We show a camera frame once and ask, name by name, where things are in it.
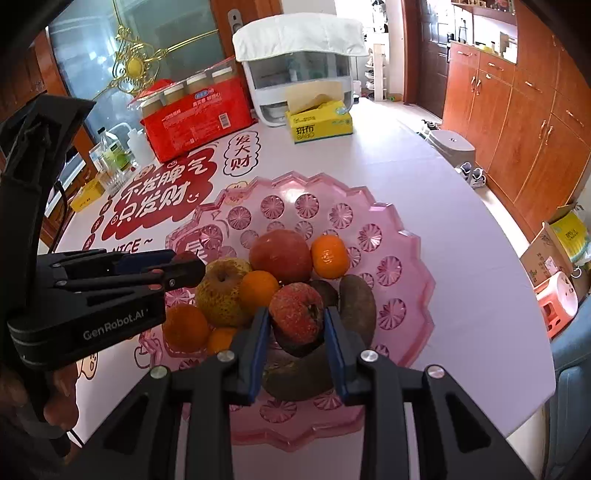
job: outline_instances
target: yellow tissue box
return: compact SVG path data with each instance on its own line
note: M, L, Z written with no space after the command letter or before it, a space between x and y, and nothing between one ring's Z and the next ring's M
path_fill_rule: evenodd
M305 112L286 115L295 143L353 133L353 119L341 101L333 100Z
M84 185L76 196L72 199L70 206L75 212L79 212L88 207L96 199L100 198L105 192L105 189L100 184L98 179L92 179Z

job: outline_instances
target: wall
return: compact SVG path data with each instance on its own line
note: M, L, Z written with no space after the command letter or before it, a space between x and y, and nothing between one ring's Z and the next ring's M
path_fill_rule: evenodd
M390 39L388 93L404 93L404 22L402 1L386 0Z
M492 18L474 16L474 42L481 42L490 46L491 41L493 41L496 44L496 50L499 51L501 32L517 38L517 27L515 25L499 22Z
M281 0L283 13L315 12L336 15L335 0Z

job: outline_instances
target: wooden cabinet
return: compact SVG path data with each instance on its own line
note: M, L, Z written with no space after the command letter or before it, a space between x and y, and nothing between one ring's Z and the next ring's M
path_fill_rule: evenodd
M560 118L581 140L591 146L591 101L573 101L556 93L552 113Z
M534 231L569 201L589 160L589 147L551 115L540 153L515 206Z
M480 52L480 61L478 69L481 72L488 73L499 80L513 84L513 75L515 74L515 65L500 57Z
M481 52L477 48L462 43L452 42L449 51L449 60L451 63L458 61L477 69L480 61L480 54Z
M507 114L511 85L479 72L466 133L476 148L476 163L488 170Z
M513 88L505 125L488 174L515 201L548 131L550 108Z
M472 110L478 70L462 61L452 61L447 77L447 95L443 109L445 130L453 130L465 136Z
M551 30L522 2L515 2L519 32L517 66L533 85L556 87L560 47Z
M12 70L0 83L0 122L9 118L30 100L45 91L35 47L31 46L24 57L14 63Z

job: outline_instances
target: red printed pattern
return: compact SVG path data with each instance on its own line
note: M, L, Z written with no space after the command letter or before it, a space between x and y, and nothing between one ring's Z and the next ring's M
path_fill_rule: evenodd
M178 222L194 211L213 189L214 153L210 147L194 150L148 174L140 172L115 205L103 241L113 235L121 240L140 226L150 228L171 217Z

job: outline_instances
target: plastic bottle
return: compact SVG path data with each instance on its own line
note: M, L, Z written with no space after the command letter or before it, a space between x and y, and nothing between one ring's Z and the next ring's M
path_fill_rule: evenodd
M126 171L131 166L129 157L125 154L123 146L117 135L107 131L105 127L98 130L100 135L100 149L105 160L113 162L120 171Z
M156 159L156 154L154 153L154 150L152 150L144 130L142 129L138 132L133 128L127 133L127 135L129 137L127 144L129 145L131 152L134 154L135 161L138 165L140 167L150 165Z

